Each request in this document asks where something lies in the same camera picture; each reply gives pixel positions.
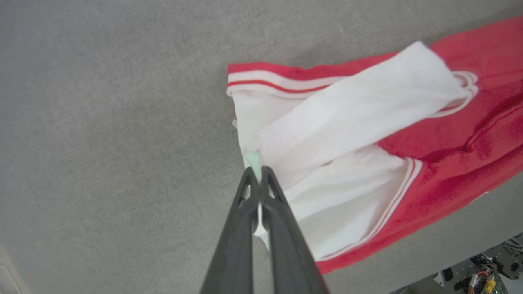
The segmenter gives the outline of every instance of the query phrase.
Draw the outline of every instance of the gray floor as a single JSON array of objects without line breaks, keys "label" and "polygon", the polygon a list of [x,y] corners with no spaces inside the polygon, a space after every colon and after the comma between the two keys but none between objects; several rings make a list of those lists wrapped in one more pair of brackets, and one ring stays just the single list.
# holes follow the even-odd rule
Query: gray floor
[{"label": "gray floor", "polygon": [[[521,13],[515,0],[0,0],[0,243],[35,294],[195,293],[243,170],[228,63],[345,62]],[[523,231],[522,179],[326,275],[332,293],[386,293]],[[269,293],[259,240],[254,259]]]}]

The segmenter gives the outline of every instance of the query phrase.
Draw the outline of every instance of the red garment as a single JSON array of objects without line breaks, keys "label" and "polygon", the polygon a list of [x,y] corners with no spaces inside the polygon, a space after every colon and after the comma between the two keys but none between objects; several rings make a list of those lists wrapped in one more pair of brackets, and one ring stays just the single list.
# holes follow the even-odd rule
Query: red garment
[{"label": "red garment", "polygon": [[[523,16],[444,38],[430,47],[453,71],[479,78],[480,91],[459,112],[425,119],[381,140],[390,154],[423,162],[385,226],[367,243],[318,262],[322,273],[346,267],[466,206],[523,170]],[[354,75],[394,53],[309,70],[268,63],[231,64],[229,74],[262,70],[307,81]],[[232,81],[271,86],[263,78]],[[319,91],[273,85],[299,95]]]}]

